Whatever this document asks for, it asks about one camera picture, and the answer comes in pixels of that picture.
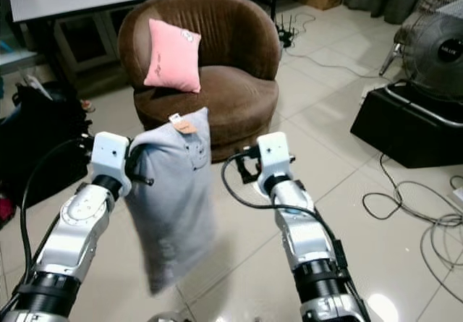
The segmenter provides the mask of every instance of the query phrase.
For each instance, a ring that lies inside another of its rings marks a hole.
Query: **red object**
[[[13,218],[15,211],[11,200],[0,195],[0,229]]]

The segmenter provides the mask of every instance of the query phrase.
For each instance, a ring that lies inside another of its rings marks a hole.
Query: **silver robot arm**
[[[99,237],[109,225],[115,200],[132,188],[125,174],[129,140],[98,133],[91,163],[93,181],[62,207],[20,298],[6,322],[67,322],[77,292],[95,256]]]
[[[274,205],[296,206],[317,213],[302,184],[293,180],[289,165],[294,157],[289,155],[283,132],[259,137],[258,153],[254,155],[260,159],[258,186]],[[349,293],[350,284],[355,288],[353,282],[348,283],[350,276],[340,241],[333,243],[323,225],[307,213],[279,208],[275,218],[302,303],[302,320],[369,322],[357,291]]]

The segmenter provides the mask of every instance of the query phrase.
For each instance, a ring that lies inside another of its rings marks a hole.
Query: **pink cushion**
[[[201,35],[161,20],[150,20],[149,25],[153,49],[144,85],[199,93],[197,51]]]

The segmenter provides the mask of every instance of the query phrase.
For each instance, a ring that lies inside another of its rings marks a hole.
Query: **black bag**
[[[53,100],[35,88],[17,85],[13,96],[16,111],[0,119],[0,181],[16,205],[22,202],[25,185],[38,162],[54,147],[88,134],[91,121],[72,93],[58,82],[43,84]],[[42,167],[34,177],[27,205],[32,206],[72,183],[87,172],[87,150],[68,145]]]

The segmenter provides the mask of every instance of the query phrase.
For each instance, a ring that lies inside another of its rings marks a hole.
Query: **brown round chair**
[[[150,64],[150,18],[201,34],[199,94],[143,85]],[[279,39],[270,17],[251,1],[149,0],[126,16],[119,54],[145,130],[177,112],[207,106],[213,161],[268,132],[279,93]]]

